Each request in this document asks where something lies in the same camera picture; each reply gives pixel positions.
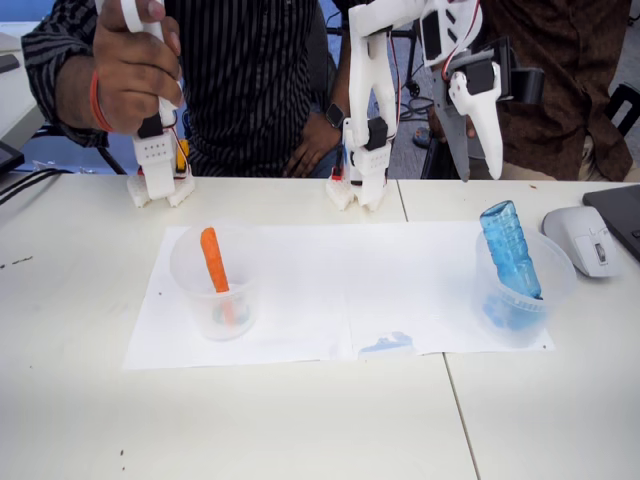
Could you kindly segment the striped-shirt person's left hand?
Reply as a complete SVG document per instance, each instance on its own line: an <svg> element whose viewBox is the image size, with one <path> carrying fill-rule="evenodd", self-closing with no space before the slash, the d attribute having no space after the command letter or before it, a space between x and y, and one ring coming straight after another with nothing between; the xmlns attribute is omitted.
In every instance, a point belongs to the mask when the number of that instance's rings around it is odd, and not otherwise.
<svg viewBox="0 0 640 480"><path fill-rule="evenodd" d="M341 140L339 131L320 113L311 113L302 130L301 142L284 170L288 178L310 177L320 162Z"/></svg>

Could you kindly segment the striped-shirt person's right hand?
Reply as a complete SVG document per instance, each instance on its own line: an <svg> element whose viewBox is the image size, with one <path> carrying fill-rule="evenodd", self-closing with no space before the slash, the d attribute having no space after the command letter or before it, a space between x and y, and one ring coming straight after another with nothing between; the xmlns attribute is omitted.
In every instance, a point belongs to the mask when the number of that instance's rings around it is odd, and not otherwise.
<svg viewBox="0 0 640 480"><path fill-rule="evenodd" d="M106 122L120 134L132 135L159 110L161 98L176 107L184 96L179 25L159 1L137 1L142 22L158 22L163 38L133 33L126 26L119 1L103 3L98 15L93 53L98 98Z"/></svg>

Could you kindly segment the brown-shirt person's right hand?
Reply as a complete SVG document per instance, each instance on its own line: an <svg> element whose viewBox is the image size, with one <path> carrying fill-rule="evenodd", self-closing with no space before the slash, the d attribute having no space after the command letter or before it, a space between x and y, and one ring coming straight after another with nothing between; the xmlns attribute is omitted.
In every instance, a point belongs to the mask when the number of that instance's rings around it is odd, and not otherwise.
<svg viewBox="0 0 640 480"><path fill-rule="evenodd" d="M428 123L433 137L436 138L440 143L446 143L446 134L438 119L436 109L433 105L431 105L428 110Z"/></svg>

